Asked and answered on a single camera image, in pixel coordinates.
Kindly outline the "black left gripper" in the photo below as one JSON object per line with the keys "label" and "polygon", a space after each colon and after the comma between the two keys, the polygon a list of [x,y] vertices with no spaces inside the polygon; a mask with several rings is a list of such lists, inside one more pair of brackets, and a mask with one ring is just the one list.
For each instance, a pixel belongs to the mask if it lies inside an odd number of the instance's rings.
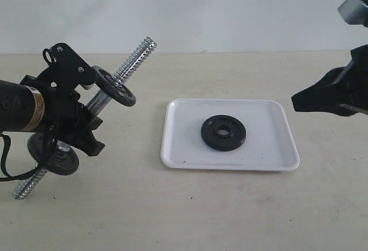
{"label": "black left gripper", "polygon": [[80,94],[75,88],[83,82],[82,75],[24,76],[20,85],[33,94],[30,122],[36,121],[26,131],[42,134],[43,143],[48,147],[54,140],[64,140],[89,157],[96,157],[105,144],[96,140],[92,130],[96,130],[103,120],[79,102]]}

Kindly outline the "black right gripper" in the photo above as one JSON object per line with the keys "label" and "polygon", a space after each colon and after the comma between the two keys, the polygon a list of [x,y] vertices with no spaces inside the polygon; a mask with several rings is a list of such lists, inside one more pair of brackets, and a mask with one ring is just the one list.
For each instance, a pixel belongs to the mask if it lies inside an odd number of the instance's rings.
{"label": "black right gripper", "polygon": [[328,71],[310,87],[291,96],[295,112],[323,112],[337,116],[353,116],[367,113],[367,44],[351,50],[352,85],[351,110],[340,106],[339,99],[344,97],[334,84],[345,67]]}

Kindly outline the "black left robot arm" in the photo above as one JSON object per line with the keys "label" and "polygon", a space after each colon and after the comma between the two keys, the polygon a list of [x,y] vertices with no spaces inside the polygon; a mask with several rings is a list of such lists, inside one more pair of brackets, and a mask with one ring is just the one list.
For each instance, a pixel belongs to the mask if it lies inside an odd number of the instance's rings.
{"label": "black left robot arm", "polygon": [[26,75],[19,84],[1,80],[1,131],[51,132],[51,138],[75,147],[89,157],[105,144],[96,140],[93,116],[73,90],[63,95],[60,87]]}

